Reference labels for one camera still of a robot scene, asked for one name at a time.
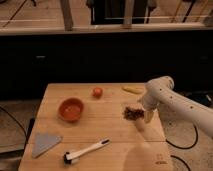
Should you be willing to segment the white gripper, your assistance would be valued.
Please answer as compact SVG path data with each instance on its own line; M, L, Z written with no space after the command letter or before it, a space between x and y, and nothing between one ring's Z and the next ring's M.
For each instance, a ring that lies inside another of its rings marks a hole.
M145 123L150 123L153 116L154 112L151 110L155 110L158 105L158 99L154 96L151 95L149 92L146 92L139 100L138 102L143 106L143 108L146 110L144 112L144 122Z

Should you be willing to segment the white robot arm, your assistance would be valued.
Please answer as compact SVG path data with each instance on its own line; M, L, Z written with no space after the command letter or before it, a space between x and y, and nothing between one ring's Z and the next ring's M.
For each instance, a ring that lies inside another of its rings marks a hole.
M170 76L151 79L145 88L140 102L146 111L155 110L159 102L164 103L213 139L213 110L176 93Z

